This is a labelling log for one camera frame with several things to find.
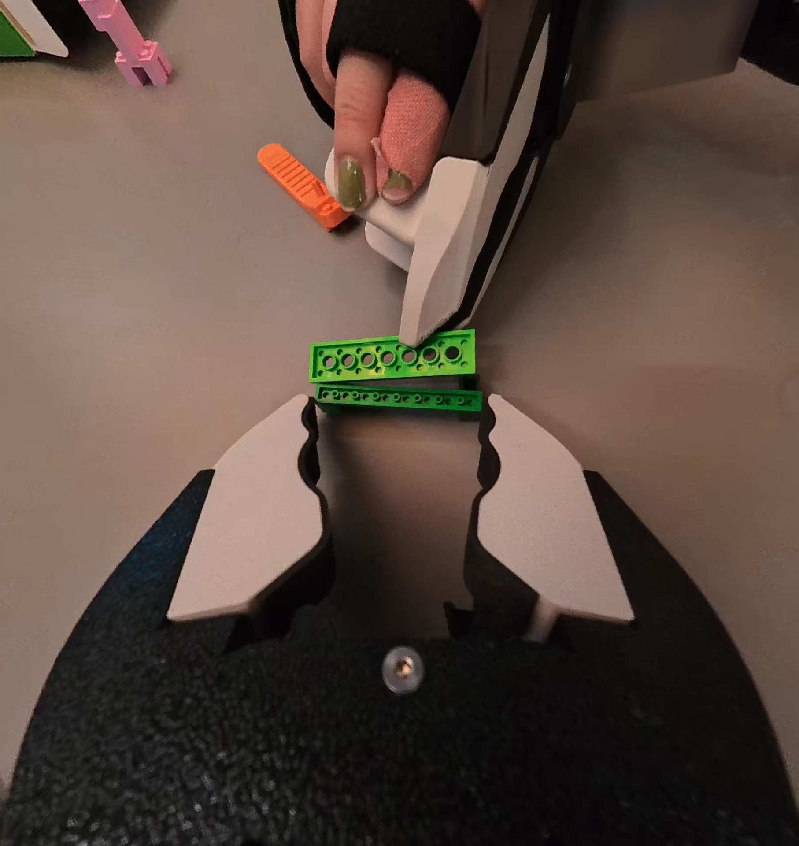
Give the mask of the person's right hand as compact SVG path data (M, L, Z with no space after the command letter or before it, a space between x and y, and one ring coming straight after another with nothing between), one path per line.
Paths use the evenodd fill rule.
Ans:
M337 201L398 206L430 177L485 1L279 1L307 98L333 130Z

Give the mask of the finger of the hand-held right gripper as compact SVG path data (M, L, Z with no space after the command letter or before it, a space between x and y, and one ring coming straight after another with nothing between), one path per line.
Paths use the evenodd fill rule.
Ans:
M493 216L493 165L448 156L421 195L403 206L375 199L355 215L373 249L407 272L398 337L417 347L464 328L484 288L471 281Z
M467 325L503 258L538 168L540 155L530 134L547 60L549 28L550 15L536 37L499 147L488 166L488 181L472 244L477 250L476 260L466 288Z

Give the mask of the long narrow green lego plate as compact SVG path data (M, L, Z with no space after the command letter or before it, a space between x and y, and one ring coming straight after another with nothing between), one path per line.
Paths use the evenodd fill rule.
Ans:
M477 416L484 405L483 392L473 377L460 387L399 385L389 382L317 383L314 399L327 413L342 410L390 410Z

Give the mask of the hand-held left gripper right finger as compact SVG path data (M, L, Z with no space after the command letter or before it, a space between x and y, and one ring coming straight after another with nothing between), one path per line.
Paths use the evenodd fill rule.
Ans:
M542 642L558 619L635 619L580 462L502 396L479 425L470 512L470 632Z

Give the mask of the wide green lego plate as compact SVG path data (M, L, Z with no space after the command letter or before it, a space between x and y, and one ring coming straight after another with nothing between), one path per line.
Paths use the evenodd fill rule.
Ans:
M434 333L416 347L396 336L315 343L308 380L337 384L475 375L476 352L472 329Z

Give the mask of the green cardboard lego box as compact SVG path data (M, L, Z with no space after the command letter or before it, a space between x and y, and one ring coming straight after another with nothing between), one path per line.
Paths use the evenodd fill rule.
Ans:
M0 1L0 59L39 54L67 58L69 50L33 1Z

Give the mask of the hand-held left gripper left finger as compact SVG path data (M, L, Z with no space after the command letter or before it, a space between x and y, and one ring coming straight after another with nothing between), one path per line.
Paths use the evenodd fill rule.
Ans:
M218 460L169 621L236 616L256 635L283 635L300 608L329 594L335 563L318 437L315 400L299 394Z

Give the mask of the pink lego pig figure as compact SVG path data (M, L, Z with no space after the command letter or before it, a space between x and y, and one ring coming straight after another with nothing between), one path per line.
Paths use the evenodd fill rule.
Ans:
M109 37L116 48L115 65L127 83L136 88L151 84L165 87L172 65L156 41L144 38L121 1L79 1L94 28Z

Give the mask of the orange lego brick separator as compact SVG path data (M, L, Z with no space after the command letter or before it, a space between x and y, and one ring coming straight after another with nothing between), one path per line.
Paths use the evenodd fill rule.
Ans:
M269 143L257 151L267 174L324 230L332 231L352 215L329 193L322 180L282 145Z

